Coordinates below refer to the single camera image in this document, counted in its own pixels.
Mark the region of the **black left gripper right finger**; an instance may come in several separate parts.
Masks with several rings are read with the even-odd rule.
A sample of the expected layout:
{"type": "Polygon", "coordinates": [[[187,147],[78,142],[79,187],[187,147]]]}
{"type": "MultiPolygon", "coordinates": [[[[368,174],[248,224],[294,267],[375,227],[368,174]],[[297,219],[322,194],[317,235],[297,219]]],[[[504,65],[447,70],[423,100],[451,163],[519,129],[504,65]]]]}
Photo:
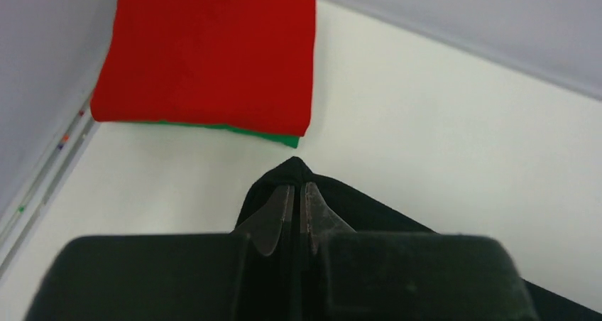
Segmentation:
{"type": "Polygon", "coordinates": [[[308,320],[537,320],[508,252],[487,236],[358,232],[305,184],[308,320]]]}

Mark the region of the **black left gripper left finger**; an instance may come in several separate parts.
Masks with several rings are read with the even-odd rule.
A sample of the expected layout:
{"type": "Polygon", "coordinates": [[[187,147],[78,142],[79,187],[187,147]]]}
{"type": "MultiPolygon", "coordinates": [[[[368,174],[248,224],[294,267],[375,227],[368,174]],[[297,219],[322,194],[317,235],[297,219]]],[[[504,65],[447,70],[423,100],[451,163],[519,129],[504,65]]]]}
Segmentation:
{"type": "Polygon", "coordinates": [[[283,320],[278,261],[295,189],[228,234],[81,236],[56,256],[27,320],[283,320]]]}

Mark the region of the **black t shirt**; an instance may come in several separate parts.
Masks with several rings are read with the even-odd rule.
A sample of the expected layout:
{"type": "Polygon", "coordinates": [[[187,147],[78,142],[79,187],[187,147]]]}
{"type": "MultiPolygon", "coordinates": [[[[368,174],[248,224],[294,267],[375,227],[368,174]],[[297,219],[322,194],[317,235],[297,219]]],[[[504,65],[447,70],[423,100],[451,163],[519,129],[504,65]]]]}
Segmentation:
{"type": "MultiPolygon", "coordinates": [[[[312,172],[293,156],[266,172],[250,187],[235,226],[245,222],[268,201],[274,189],[317,184],[325,202],[356,231],[429,232],[433,230],[337,179],[312,172]]],[[[541,320],[600,320],[601,313],[580,305],[529,281],[524,281],[541,320]]]]}

